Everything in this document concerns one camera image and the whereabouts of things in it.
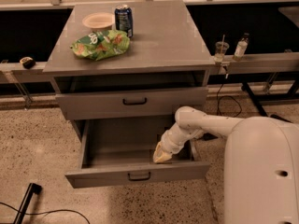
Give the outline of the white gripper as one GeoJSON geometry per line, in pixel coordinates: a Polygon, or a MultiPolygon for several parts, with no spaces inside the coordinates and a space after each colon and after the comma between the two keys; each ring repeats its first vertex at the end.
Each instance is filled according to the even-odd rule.
{"type": "Polygon", "coordinates": [[[162,135],[161,142],[157,144],[153,153],[153,162],[163,163],[169,161],[172,155],[178,154],[192,137],[193,130],[181,128],[175,123],[162,135]]]}

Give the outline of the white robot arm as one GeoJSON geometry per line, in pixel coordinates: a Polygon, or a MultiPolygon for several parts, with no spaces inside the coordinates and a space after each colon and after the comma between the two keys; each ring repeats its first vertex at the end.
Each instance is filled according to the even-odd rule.
{"type": "Polygon", "coordinates": [[[162,163],[194,137],[226,140],[224,224],[299,224],[299,125],[268,117],[246,119],[179,108],[153,161],[162,163]]]}

